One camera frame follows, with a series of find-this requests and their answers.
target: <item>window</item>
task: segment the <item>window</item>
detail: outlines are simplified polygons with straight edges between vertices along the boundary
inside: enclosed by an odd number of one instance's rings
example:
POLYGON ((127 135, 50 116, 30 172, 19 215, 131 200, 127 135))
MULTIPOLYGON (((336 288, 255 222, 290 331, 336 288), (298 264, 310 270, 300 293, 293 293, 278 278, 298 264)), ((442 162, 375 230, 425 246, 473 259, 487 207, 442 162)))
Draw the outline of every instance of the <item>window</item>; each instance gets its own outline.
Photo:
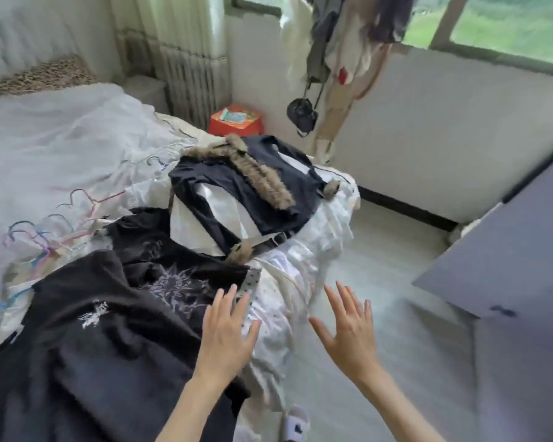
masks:
MULTIPOLYGON (((280 14, 279 0, 233 0, 280 14)), ((416 0, 404 43, 553 75, 553 0, 416 0)))

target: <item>black baseboard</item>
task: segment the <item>black baseboard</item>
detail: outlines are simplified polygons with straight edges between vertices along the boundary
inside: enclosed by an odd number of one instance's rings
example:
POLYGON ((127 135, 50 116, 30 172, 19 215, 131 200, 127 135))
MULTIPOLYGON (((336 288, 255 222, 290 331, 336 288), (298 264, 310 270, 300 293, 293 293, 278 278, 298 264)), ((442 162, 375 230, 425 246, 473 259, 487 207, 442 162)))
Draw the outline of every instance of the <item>black baseboard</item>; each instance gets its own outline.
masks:
POLYGON ((359 192, 363 200, 378 204, 379 206, 391 209, 397 213, 407 215, 408 217, 418 220, 419 222, 426 223, 430 226, 434 226, 435 228, 442 229, 443 231, 451 232, 455 229, 455 226, 458 225, 457 222, 453 222, 452 220, 446 219, 439 215, 424 211, 424 209, 404 203, 403 201, 371 191, 366 187, 359 186, 359 192))

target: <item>fur-trimmed jacket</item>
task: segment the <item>fur-trimmed jacket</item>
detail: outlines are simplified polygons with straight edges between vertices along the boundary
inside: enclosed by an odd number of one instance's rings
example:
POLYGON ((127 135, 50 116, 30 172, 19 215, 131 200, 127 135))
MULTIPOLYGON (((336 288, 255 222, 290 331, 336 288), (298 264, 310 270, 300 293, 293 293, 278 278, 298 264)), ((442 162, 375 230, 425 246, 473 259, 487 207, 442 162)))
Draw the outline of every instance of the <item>fur-trimmed jacket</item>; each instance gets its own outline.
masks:
POLYGON ((241 138, 229 135, 208 147, 186 150, 170 171, 176 197, 188 207, 226 255, 226 262, 251 260, 253 248, 242 244, 214 216, 199 183, 225 189, 250 214, 261 235, 301 230, 322 199, 331 200, 339 181, 324 182, 301 151, 264 135, 241 138))

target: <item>bed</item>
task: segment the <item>bed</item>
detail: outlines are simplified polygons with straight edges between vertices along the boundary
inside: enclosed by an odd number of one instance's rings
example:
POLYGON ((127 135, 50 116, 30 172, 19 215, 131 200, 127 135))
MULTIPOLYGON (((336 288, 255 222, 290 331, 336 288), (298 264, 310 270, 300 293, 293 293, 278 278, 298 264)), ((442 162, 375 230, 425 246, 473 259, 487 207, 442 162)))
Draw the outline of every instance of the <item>bed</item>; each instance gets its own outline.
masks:
MULTIPOLYGON (((0 344, 21 326, 32 300, 29 287, 49 272, 21 280, 17 267, 42 260, 50 243, 90 237, 104 223, 131 215, 132 208, 169 208, 174 240, 220 256, 174 198, 168 176, 185 149, 220 138, 156 114, 117 85, 98 83, 77 55, 33 63, 18 73, 0 73, 0 344), (54 71, 58 83, 33 82, 45 75, 54 80, 54 71)), ((285 408, 282 383, 296 328, 352 238, 350 219, 360 202, 354 179, 329 167, 316 169, 324 181, 341 182, 333 200, 321 203, 296 235, 248 263, 260 274, 243 331, 254 319, 264 325, 242 374, 254 404, 242 409, 244 424, 252 425, 262 409, 285 408)), ((219 220, 239 237, 258 238, 240 205, 226 203, 221 192, 206 195, 219 220)), ((63 263, 65 258, 53 268, 63 263)))

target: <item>red stool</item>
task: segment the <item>red stool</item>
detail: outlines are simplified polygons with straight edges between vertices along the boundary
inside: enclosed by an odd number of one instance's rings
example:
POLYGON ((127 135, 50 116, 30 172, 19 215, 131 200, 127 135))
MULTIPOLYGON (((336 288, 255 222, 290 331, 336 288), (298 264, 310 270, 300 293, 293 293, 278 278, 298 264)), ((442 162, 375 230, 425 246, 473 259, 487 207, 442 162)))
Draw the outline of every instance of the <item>red stool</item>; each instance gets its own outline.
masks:
POLYGON ((238 136, 264 135, 264 125, 262 123, 262 113, 245 108, 236 104, 224 108, 213 116, 209 122, 209 133, 215 136, 227 136, 230 133, 235 133, 238 136), (243 115, 232 115, 233 113, 244 113, 243 115), (230 122, 226 119, 230 116, 236 116, 238 122, 230 122))

